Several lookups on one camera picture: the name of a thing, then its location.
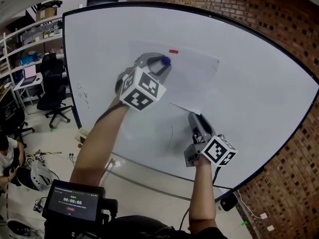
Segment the camera screen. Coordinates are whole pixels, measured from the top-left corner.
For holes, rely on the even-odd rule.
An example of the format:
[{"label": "camera screen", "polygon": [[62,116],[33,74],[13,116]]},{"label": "camera screen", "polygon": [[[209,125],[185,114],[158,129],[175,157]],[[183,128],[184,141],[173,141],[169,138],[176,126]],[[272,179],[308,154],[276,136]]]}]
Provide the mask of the camera screen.
[{"label": "camera screen", "polygon": [[95,221],[99,195],[54,187],[48,209],[74,218]]}]

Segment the person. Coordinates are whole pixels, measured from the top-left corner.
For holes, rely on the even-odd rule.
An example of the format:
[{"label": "person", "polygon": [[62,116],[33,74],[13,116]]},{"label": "person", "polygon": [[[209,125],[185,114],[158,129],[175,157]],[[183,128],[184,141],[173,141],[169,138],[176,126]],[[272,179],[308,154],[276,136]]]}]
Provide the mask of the person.
[{"label": "person", "polygon": [[[78,155],[70,182],[99,186],[121,123],[129,107],[117,95],[108,111],[101,116],[88,134]],[[119,217],[108,224],[109,238],[214,238],[225,239],[217,228],[215,200],[210,162],[201,155],[196,162],[196,175],[189,207],[190,234],[177,231],[160,221],[143,217]]]},{"label": "person", "polygon": [[24,163],[23,144],[0,131],[0,185],[2,188],[9,182],[20,186],[15,177],[16,168],[23,166]]}]

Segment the laptop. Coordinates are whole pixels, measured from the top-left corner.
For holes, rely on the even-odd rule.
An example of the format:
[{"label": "laptop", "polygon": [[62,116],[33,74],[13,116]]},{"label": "laptop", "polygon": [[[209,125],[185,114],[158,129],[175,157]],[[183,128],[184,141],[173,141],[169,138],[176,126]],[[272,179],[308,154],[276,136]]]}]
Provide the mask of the laptop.
[{"label": "laptop", "polygon": [[31,84],[36,78],[35,65],[26,67],[23,71],[24,80],[21,83],[21,87]]}]

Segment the black office chair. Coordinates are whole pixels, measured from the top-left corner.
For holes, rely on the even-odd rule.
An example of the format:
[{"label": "black office chair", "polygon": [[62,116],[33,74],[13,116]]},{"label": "black office chair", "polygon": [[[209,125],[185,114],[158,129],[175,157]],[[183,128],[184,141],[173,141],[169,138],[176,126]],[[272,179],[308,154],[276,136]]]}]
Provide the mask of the black office chair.
[{"label": "black office chair", "polygon": [[13,138],[16,140],[18,137],[20,141],[23,143],[24,148],[26,148],[26,144],[23,142],[22,133],[35,130],[32,127],[23,128],[24,126],[28,126],[28,123],[24,121],[24,111],[22,108],[17,108],[13,111],[9,116],[6,117],[3,109],[0,111],[0,127],[1,130],[6,134],[13,134]]},{"label": "black office chair", "polygon": [[57,115],[64,117],[69,123],[71,120],[62,111],[72,106],[61,108],[61,104],[66,105],[62,103],[62,100],[66,99],[66,86],[62,80],[63,61],[58,60],[55,53],[47,54],[42,59],[40,71],[43,76],[45,94],[40,98],[37,108],[42,111],[51,110],[45,114],[47,118],[53,114],[49,123],[50,128],[53,128],[52,123]]}]

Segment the whiteboard frame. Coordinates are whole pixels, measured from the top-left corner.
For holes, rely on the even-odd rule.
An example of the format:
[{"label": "whiteboard frame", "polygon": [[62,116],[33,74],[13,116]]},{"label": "whiteboard frame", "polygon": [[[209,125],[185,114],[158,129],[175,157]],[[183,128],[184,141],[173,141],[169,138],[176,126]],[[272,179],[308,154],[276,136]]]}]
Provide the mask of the whiteboard frame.
[{"label": "whiteboard frame", "polygon": [[[271,44],[272,46],[274,46],[275,48],[277,48],[278,50],[283,52],[286,56],[288,56],[295,63],[297,63],[319,85],[319,79],[316,77],[316,75],[304,63],[302,63],[297,57],[295,57],[292,53],[290,53],[286,48],[284,48],[280,44],[276,43],[273,39],[265,36],[261,32],[255,30],[255,29],[253,29],[253,28],[251,28],[251,27],[249,27],[247,25],[244,25],[243,23],[240,23],[240,22],[238,22],[238,21],[236,21],[234,19],[228,18],[226,16],[223,16],[223,15],[211,12],[211,11],[207,11],[207,10],[191,7],[191,6],[174,4],[174,3],[165,3],[165,2],[115,2],[115,3],[107,3],[107,4],[98,4],[98,5],[93,5],[93,6],[88,6],[88,7],[84,7],[84,8],[80,8],[80,9],[76,9],[76,10],[72,10],[72,11],[68,11],[68,12],[65,12],[62,15],[63,52],[64,52],[65,68],[66,68],[66,72],[67,72],[67,78],[68,78],[68,83],[69,83],[69,87],[70,87],[70,93],[71,93],[72,102],[73,102],[72,111],[73,111],[74,119],[76,121],[76,124],[77,124],[78,128],[81,128],[82,124],[81,124],[81,121],[79,119],[79,115],[78,115],[78,112],[77,112],[77,109],[76,109],[76,105],[75,105],[75,102],[74,102],[72,86],[71,86],[70,77],[69,77],[69,71],[68,71],[68,66],[67,66],[67,54],[66,54],[66,49],[65,49],[65,33],[64,33],[65,17],[69,16],[69,15],[73,15],[75,13],[80,13],[80,12],[85,12],[85,11],[90,11],[90,10],[96,10],[96,9],[114,8],[114,7],[156,7],[156,8],[163,8],[163,9],[173,9],[173,10],[179,10],[179,11],[184,11],[184,12],[198,14],[198,15],[201,15],[201,16],[213,18],[215,20],[219,20],[219,21],[222,21],[224,23],[230,24],[230,25],[235,26],[235,27],[237,27],[237,28],[239,28],[241,30],[244,30],[244,31],[246,31],[246,32],[248,32],[250,34],[253,34],[256,37],[259,37],[260,39],[266,41],[267,43]],[[232,189],[227,188],[227,187],[214,185],[214,187],[228,189],[228,191],[226,193],[224,193],[223,195],[221,195],[220,197],[215,199],[216,201],[219,201],[220,199],[223,199],[224,197],[232,194],[233,192],[238,190],[240,187],[242,187],[244,184],[246,184],[249,181],[251,181],[252,179],[254,179],[257,175],[259,175],[264,170],[264,167],[270,162],[270,160],[272,160],[275,156],[277,156],[279,154],[279,152],[282,150],[282,148],[288,143],[288,141],[290,141],[290,139],[294,136],[294,134],[296,133],[298,128],[302,125],[302,123],[304,122],[304,120],[308,116],[311,108],[313,107],[313,105],[315,103],[315,100],[317,99],[318,94],[319,94],[319,90],[317,91],[317,93],[315,95],[315,98],[313,99],[313,101],[312,101],[311,105],[309,106],[306,114],[304,115],[304,117],[302,118],[302,120],[300,121],[300,123],[298,124],[296,129],[292,132],[290,137],[283,143],[283,145],[276,151],[276,153],[274,153],[271,156],[271,158],[267,160],[266,163],[264,163],[253,174],[251,174],[248,178],[246,178],[244,181],[242,181],[241,183],[239,183],[237,186],[235,186]],[[121,158],[129,160],[129,161],[131,161],[133,163],[136,163],[138,165],[141,165],[143,167],[147,167],[147,168],[152,169],[154,171],[158,171],[160,173],[164,173],[164,174],[167,174],[167,175],[170,175],[170,176],[174,176],[174,177],[177,177],[177,178],[180,178],[180,179],[183,179],[183,180],[188,180],[188,181],[192,181],[193,182],[193,180],[190,180],[190,179],[187,179],[187,178],[182,178],[182,177],[176,176],[176,175],[172,175],[172,174],[169,174],[169,173],[154,169],[152,167],[148,167],[146,165],[140,164],[140,163],[135,162],[133,160],[130,160],[130,159],[126,158],[126,157],[118,155],[117,153],[114,153],[114,152],[112,152],[112,153],[114,155],[116,155],[116,156],[119,156]]]}]

